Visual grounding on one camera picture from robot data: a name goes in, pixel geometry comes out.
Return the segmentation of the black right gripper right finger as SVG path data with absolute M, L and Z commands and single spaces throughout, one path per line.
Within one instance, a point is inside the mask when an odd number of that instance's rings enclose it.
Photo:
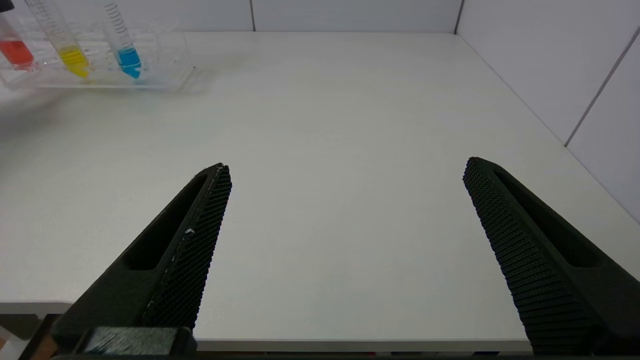
M 638 353 L 640 283 L 494 162 L 462 182 L 534 353 Z

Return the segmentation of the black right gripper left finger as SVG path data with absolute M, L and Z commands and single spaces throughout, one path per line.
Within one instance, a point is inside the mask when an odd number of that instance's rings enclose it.
M 59 317 L 57 346 L 98 327 L 193 330 L 232 188 L 221 162 L 197 173 Z

